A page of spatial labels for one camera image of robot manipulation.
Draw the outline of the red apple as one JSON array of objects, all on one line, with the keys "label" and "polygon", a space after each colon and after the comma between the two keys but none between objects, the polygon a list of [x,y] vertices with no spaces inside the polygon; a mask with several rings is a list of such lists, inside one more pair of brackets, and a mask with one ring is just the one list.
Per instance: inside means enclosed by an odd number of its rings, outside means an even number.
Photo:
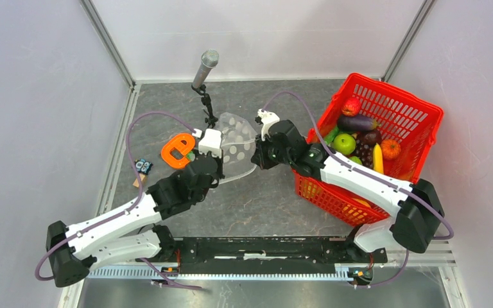
[{"label": "red apple", "polygon": [[350,97],[346,99],[342,105],[342,114],[347,117],[354,117],[359,114],[361,110],[361,101],[356,97]]}]

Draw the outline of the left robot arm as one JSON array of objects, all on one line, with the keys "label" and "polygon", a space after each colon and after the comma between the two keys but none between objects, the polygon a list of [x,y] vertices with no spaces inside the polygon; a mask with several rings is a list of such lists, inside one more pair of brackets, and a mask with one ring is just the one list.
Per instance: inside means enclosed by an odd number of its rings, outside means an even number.
[{"label": "left robot arm", "polygon": [[171,260],[176,253],[166,227],[130,236],[204,201],[223,178],[221,158],[199,155],[184,169],[149,186],[140,196],[103,215],[77,224],[48,226],[46,250],[56,287],[71,286],[91,271],[127,259]]}]

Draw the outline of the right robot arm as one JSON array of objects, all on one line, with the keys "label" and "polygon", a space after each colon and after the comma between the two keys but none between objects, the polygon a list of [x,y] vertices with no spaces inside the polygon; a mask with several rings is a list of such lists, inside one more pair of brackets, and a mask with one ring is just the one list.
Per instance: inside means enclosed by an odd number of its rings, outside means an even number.
[{"label": "right robot arm", "polygon": [[443,220],[431,183],[398,180],[357,164],[324,143],[308,143],[290,120],[281,120],[273,113],[255,120],[261,132],[255,138],[252,163],[261,169],[289,165],[298,175],[341,187],[389,215],[351,232],[351,240],[345,244],[350,260],[361,262],[370,252],[393,244],[415,253],[428,249]]}]

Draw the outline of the dark red grape bunch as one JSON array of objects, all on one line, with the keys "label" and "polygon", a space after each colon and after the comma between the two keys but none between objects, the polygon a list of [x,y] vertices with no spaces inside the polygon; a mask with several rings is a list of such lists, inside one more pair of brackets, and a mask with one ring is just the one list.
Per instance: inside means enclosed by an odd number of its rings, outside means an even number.
[{"label": "dark red grape bunch", "polygon": [[373,146],[358,141],[355,150],[352,152],[352,156],[358,157],[363,166],[372,169],[374,167],[373,148]]}]

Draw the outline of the clear dotted zip bag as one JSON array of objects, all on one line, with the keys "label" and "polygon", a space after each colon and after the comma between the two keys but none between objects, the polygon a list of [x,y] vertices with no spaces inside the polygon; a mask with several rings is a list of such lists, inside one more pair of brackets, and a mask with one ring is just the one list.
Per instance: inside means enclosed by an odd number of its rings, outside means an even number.
[{"label": "clear dotted zip bag", "polygon": [[239,180],[256,169],[250,159],[255,152],[256,131],[239,115],[224,112],[215,126],[222,133],[223,175],[220,184]]}]

